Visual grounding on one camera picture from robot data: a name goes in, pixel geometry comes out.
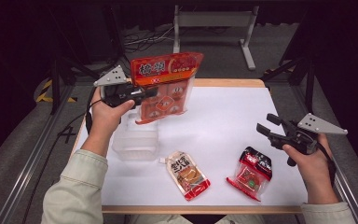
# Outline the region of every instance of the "person's right hand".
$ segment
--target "person's right hand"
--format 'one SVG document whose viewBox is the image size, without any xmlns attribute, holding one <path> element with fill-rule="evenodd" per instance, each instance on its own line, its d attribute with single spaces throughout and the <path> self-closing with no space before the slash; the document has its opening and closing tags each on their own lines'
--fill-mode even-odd
<svg viewBox="0 0 358 224">
<path fill-rule="evenodd" d="M 98 87 L 91 100 L 92 127 L 83 146 L 84 150 L 106 157 L 109 140 L 120 123 L 120 118 L 134 105 L 133 100 L 112 108 L 101 101 L 101 90 Z"/>
<path fill-rule="evenodd" d="M 318 141 L 331 158 L 332 152 L 326 135 L 319 134 Z M 308 203 L 338 203 L 336 193 L 330 183 L 327 158 L 321 150 L 318 149 L 310 155 L 304 155 L 289 145 L 284 145 L 282 149 L 297 163 L 298 170 L 306 182 Z"/>
</svg>

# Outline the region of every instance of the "finger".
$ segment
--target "finger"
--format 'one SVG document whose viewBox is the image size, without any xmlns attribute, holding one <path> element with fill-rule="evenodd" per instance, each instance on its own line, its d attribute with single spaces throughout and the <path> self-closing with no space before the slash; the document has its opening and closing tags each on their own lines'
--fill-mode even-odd
<svg viewBox="0 0 358 224">
<path fill-rule="evenodd" d="M 292 147 L 290 145 L 285 144 L 285 145 L 283 145 L 282 149 L 296 163 L 301 163 L 301 161 L 304 158 L 303 154 L 301 154 L 299 151 L 297 151 L 297 149 L 295 149 L 294 147 Z"/>
<path fill-rule="evenodd" d="M 117 114 L 121 117 L 125 113 L 127 113 L 127 111 L 129 111 L 134 105 L 135 105 L 135 102 L 133 100 L 129 100 L 129 101 L 126 101 L 123 104 L 115 107 L 115 110 L 116 110 Z"/>
</svg>

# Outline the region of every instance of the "beige jacket sleeve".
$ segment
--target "beige jacket sleeve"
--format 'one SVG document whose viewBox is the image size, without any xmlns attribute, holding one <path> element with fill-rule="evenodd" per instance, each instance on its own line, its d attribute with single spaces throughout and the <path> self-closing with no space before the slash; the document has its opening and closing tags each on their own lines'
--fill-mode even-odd
<svg viewBox="0 0 358 224">
<path fill-rule="evenodd" d="M 303 204 L 301 209 L 307 224 L 355 224 L 347 203 Z"/>
<path fill-rule="evenodd" d="M 46 193 L 42 223 L 103 223 L 101 188 L 106 171 L 106 158 L 79 149 L 60 181 Z"/>
</svg>

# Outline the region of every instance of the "red snack package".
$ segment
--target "red snack package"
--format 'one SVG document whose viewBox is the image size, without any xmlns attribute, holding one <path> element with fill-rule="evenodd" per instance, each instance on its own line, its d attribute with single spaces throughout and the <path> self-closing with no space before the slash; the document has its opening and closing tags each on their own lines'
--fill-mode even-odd
<svg viewBox="0 0 358 224">
<path fill-rule="evenodd" d="M 271 159 L 252 147 L 247 147 L 241 154 L 235 175 L 227 177 L 226 180 L 235 188 L 260 202 L 260 196 L 271 178 Z"/>
<path fill-rule="evenodd" d="M 179 190 L 190 201 L 200 195 L 211 182 L 185 152 L 176 151 L 166 159 L 168 172 Z"/>
<path fill-rule="evenodd" d="M 132 60 L 132 83 L 145 90 L 158 87 L 156 97 L 142 101 L 135 122 L 145 124 L 185 113 L 193 79 L 202 59 L 201 53 L 185 52 Z"/>
</svg>

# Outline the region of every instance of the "transparent plastic cup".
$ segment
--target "transparent plastic cup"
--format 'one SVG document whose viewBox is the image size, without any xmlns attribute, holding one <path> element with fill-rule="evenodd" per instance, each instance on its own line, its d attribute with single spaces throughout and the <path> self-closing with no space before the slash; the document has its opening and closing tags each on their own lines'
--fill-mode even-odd
<svg viewBox="0 0 358 224">
<path fill-rule="evenodd" d="M 122 161 L 153 161 L 158 155 L 158 122 L 138 125 L 128 112 L 113 136 L 112 148 Z"/>
</svg>

